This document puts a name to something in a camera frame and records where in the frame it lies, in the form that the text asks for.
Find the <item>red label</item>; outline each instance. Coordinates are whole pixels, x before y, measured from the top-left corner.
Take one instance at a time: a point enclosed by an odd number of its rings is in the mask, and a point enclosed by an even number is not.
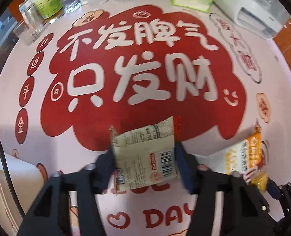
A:
[[[40,52],[42,51],[43,49],[46,48],[46,46],[50,43],[50,41],[52,40],[52,38],[54,37],[54,34],[53,33],[50,33],[48,35],[46,35],[40,42],[39,44],[37,45],[36,47],[36,51],[37,52]]]
[[[155,156],[154,154],[150,154],[150,160],[151,160],[151,167],[152,167],[152,170],[156,170],[157,169],[157,166],[155,164]]]
[[[34,89],[34,77],[30,76],[29,78],[26,79],[20,91],[19,103],[21,107],[26,106],[26,104],[31,98],[33,89]]]
[[[44,58],[44,52],[39,52],[32,58],[27,68],[28,76],[31,76],[33,73],[35,73],[35,71],[38,69],[39,65],[41,64],[43,58]]]
[[[19,144],[23,144],[27,135],[28,117],[25,108],[22,108],[15,121],[15,136]]]
[[[230,139],[241,124],[246,93],[230,54],[189,13],[154,5],[104,11],[57,47],[40,114],[48,136],[73,127],[82,146],[99,151],[110,146],[111,126],[122,134],[180,116],[185,141],[215,126]]]

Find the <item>table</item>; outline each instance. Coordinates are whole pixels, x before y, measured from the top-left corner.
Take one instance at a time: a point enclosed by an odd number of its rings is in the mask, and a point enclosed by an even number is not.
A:
[[[180,115],[186,150],[208,155],[258,120],[271,179],[291,182],[288,65],[272,40],[210,12],[110,0],[64,15],[31,46],[19,41],[0,75],[4,150],[48,175],[71,173],[103,153],[112,125],[123,133]],[[123,193],[111,182],[97,199],[107,235],[184,235],[195,204],[180,179]]]

